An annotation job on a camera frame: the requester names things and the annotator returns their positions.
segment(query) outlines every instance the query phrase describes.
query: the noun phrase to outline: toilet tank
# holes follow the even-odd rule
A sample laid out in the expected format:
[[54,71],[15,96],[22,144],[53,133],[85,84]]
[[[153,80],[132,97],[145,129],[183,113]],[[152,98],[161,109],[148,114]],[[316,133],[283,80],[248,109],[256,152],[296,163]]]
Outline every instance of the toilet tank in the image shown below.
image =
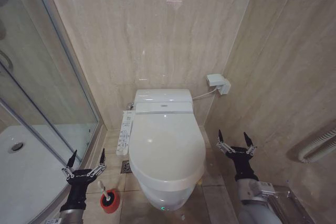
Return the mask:
[[193,99],[188,89],[139,89],[136,92],[136,114],[193,113]]

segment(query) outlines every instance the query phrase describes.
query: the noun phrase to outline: shower enclosure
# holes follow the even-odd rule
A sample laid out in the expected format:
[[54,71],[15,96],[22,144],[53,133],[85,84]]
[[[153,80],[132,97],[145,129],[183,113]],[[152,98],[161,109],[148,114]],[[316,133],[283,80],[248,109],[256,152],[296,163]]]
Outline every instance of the shower enclosure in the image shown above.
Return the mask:
[[98,130],[64,40],[46,0],[0,0],[0,223],[38,216],[66,186],[67,159],[78,150],[78,167]]

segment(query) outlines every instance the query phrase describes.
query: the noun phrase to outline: shower drain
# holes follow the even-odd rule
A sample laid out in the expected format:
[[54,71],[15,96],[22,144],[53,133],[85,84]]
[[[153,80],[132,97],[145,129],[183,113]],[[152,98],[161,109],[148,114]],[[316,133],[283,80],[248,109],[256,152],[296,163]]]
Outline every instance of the shower drain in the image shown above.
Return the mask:
[[11,153],[18,152],[19,150],[21,150],[23,148],[24,145],[25,144],[22,143],[22,142],[16,143],[11,147],[10,152]]
[[122,162],[120,173],[132,173],[129,160],[125,160]]

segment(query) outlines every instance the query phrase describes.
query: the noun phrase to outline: toilet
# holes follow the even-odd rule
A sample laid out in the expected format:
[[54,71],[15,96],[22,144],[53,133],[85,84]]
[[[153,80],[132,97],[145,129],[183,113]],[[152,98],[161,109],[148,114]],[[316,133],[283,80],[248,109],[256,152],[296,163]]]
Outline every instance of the toilet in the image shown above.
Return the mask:
[[129,143],[130,166],[157,209],[182,207],[202,177],[205,145],[188,89],[138,90]]

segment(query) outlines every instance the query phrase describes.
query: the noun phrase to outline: toilet brush handle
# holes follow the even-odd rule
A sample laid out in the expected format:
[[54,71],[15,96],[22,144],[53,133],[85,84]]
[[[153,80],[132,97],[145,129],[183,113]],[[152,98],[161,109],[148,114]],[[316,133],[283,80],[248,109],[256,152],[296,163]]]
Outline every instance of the toilet brush handle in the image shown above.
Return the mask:
[[98,187],[100,188],[102,193],[105,195],[106,200],[109,201],[111,199],[111,197],[107,194],[107,192],[105,190],[105,186],[104,186],[104,184],[101,180],[98,181]]

